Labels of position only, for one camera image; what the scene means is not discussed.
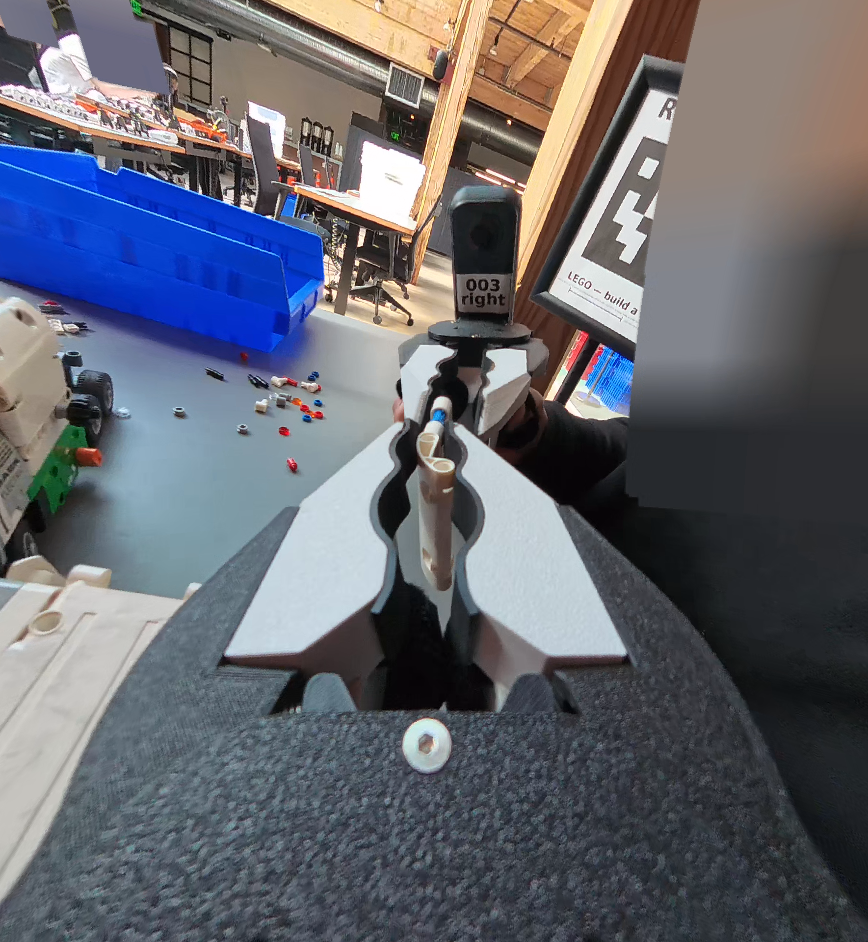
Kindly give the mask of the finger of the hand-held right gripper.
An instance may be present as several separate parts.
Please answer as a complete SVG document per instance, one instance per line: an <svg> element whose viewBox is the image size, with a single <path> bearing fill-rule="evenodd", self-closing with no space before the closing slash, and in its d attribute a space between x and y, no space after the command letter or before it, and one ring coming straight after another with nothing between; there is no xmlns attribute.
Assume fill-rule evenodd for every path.
<svg viewBox="0 0 868 942"><path fill-rule="evenodd" d="M474 419L476 436L497 436L522 406L531 387L525 349L489 349Z"/></svg>
<svg viewBox="0 0 868 942"><path fill-rule="evenodd" d="M442 397L449 407L444 409L450 418L458 417L456 393L451 383L455 380L456 350L451 347L400 347L399 379L403 405L403 424L424 426L430 412L438 406L434 402Z"/></svg>

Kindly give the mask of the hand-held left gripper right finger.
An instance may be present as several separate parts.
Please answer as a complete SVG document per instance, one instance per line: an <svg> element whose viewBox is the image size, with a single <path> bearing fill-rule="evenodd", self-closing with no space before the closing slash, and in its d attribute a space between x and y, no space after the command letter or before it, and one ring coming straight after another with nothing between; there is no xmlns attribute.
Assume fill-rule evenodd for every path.
<svg viewBox="0 0 868 942"><path fill-rule="evenodd" d="M501 710L521 677L610 667L628 650L561 509L461 425L450 641L465 680Z"/></svg>

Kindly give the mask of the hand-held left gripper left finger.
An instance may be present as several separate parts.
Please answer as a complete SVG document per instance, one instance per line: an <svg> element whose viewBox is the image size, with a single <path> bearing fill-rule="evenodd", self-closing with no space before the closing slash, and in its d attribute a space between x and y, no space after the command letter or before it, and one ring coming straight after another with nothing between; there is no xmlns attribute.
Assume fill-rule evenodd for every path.
<svg viewBox="0 0 868 942"><path fill-rule="evenodd" d="M377 709L373 673L404 642L395 535L410 511L414 433L396 423L299 507L228 642L228 664L334 675L355 707Z"/></svg>

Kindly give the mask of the lego truck chassis with cab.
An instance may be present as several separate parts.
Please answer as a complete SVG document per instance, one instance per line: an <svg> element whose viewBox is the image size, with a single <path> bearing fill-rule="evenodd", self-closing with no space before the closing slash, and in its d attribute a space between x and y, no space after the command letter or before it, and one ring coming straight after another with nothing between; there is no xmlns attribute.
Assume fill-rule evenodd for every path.
<svg viewBox="0 0 868 942"><path fill-rule="evenodd" d="M79 470L101 465L113 406L109 374L64 349L43 311L0 298L0 577L37 554Z"/></svg>

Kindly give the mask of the person's right forearm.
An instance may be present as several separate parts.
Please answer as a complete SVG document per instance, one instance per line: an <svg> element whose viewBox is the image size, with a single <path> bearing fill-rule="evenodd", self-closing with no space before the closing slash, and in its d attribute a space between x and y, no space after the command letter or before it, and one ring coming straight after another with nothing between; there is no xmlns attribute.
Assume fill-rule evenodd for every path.
<svg viewBox="0 0 868 942"><path fill-rule="evenodd" d="M580 418L543 399L547 426L538 443L522 454L498 454L558 504L602 525L626 502L628 420Z"/></svg>

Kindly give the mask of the white lego garbage container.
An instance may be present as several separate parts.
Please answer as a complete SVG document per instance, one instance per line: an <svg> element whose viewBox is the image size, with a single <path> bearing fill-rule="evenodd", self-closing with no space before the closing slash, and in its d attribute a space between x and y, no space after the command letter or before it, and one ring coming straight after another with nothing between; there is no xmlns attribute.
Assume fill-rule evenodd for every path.
<svg viewBox="0 0 868 942"><path fill-rule="evenodd" d="M63 576L44 557L0 578L0 903L51 829L115 692L184 601Z"/></svg>

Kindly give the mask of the pile of small lego tiles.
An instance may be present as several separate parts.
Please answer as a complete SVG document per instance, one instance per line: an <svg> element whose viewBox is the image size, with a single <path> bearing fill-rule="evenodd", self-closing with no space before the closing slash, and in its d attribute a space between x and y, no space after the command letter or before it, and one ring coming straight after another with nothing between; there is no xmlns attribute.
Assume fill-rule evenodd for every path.
<svg viewBox="0 0 868 942"><path fill-rule="evenodd" d="M74 318L61 303L55 300L45 300L39 303L37 308L48 321L51 330L58 336L84 335L90 330L86 322Z"/></svg>

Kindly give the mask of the black office chair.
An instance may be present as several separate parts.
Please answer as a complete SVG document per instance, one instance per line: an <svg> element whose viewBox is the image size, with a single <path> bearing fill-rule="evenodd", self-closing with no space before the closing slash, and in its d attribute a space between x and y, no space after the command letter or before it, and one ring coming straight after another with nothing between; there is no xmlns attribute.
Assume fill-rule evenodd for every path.
<svg viewBox="0 0 868 942"><path fill-rule="evenodd" d="M253 211L267 218L283 218L287 200L297 196L295 188L280 180L269 124L250 116L246 122L256 175Z"/></svg>
<svg viewBox="0 0 868 942"><path fill-rule="evenodd" d="M407 327L414 319L404 305L385 289L386 282L398 286L404 300L409 298L407 286L414 277L416 249L413 238L397 233L368 230L357 249L357 278L349 292L351 300L369 300L373 304L372 321L381 324L381 308L385 305L405 316Z"/></svg>

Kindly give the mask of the white desk screen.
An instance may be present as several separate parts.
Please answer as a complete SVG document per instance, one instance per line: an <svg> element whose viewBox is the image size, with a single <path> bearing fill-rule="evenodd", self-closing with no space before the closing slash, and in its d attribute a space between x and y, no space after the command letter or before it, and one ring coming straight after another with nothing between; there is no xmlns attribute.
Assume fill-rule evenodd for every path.
<svg viewBox="0 0 868 942"><path fill-rule="evenodd" d="M412 218L426 168L419 159L365 140L360 153L359 202L372 214Z"/></svg>

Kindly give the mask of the stack of blue crates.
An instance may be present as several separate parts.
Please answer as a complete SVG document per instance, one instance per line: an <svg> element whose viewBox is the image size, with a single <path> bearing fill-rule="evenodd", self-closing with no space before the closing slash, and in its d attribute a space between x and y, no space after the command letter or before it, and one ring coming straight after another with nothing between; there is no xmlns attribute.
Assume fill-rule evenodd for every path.
<svg viewBox="0 0 868 942"><path fill-rule="evenodd" d="M567 406L575 415L605 409L627 417L630 411L634 364L610 347L597 345L580 372Z"/></svg>

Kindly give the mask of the wooden office desk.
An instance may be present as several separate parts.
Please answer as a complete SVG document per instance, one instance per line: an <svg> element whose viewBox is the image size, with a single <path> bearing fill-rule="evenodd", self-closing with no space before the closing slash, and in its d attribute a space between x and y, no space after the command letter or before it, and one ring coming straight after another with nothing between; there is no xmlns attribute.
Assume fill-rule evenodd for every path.
<svg viewBox="0 0 868 942"><path fill-rule="evenodd" d="M398 311L409 314L402 304L393 299L383 289L385 280L396 282L396 254L403 238L412 240L418 230L418 223L409 216L400 217L384 213L381 209L370 207L363 199L348 193L331 191L312 185L296 183L295 193L299 198L321 206L330 215L348 223L348 233L342 258L342 269L335 289L334 313L345 315L350 298L372 298L378 307L381 300L392 302ZM382 266L383 275L379 275L373 284L353 287L353 275L357 262L359 235L363 231L383 233L389 237L387 266Z"/></svg>

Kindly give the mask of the framed marker sign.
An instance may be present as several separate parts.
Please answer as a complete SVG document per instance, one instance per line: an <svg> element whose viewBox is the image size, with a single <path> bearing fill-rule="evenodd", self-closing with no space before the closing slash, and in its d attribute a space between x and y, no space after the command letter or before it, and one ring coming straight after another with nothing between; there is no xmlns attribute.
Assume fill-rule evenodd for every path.
<svg viewBox="0 0 868 942"><path fill-rule="evenodd" d="M682 62L641 58L531 296L628 359L683 76Z"/></svg>

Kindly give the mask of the person's black clothing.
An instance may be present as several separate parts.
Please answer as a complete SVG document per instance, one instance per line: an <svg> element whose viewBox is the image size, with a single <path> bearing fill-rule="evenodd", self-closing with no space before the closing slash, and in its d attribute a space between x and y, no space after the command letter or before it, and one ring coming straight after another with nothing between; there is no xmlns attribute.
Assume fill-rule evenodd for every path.
<svg viewBox="0 0 868 942"><path fill-rule="evenodd" d="M868 525L564 504L699 630L868 919Z"/></svg>

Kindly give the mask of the blue plastic bin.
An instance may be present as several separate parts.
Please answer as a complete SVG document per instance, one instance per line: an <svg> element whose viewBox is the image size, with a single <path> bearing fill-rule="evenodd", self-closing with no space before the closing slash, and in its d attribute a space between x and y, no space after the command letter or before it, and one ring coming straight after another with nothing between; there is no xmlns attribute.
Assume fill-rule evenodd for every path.
<svg viewBox="0 0 868 942"><path fill-rule="evenodd" d="M270 352L322 297L322 241L94 157L0 144L0 279Z"/></svg>

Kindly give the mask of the long work table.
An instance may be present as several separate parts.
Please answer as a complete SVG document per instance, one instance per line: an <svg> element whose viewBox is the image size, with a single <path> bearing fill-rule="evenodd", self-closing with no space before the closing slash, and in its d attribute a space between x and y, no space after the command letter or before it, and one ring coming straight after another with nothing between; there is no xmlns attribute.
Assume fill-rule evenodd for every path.
<svg viewBox="0 0 868 942"><path fill-rule="evenodd" d="M0 84L0 143L84 153L107 170L153 175L234 206L256 190L253 155L221 122L128 99Z"/></svg>

